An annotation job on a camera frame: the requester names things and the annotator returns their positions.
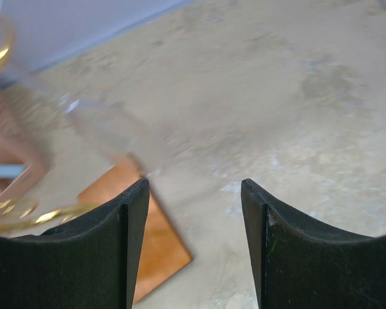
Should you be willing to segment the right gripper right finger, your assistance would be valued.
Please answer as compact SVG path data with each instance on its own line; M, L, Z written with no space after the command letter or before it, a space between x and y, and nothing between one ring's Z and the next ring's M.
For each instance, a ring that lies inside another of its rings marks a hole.
M386 235L328 225L250 179L241 205L259 308L386 308Z

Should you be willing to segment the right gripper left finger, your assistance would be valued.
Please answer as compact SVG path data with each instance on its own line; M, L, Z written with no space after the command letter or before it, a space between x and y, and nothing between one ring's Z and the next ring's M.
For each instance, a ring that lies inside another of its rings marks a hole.
M142 178L41 235L0 236L0 308L130 308L149 206Z

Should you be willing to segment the clear wine glass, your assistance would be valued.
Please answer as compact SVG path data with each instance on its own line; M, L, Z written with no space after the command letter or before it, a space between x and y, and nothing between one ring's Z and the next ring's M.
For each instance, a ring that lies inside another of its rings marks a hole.
M114 163L134 160L144 173L165 165L167 148L151 126L115 106L80 98L72 93L60 96L34 75L27 76L30 87L52 98L73 128L100 153Z

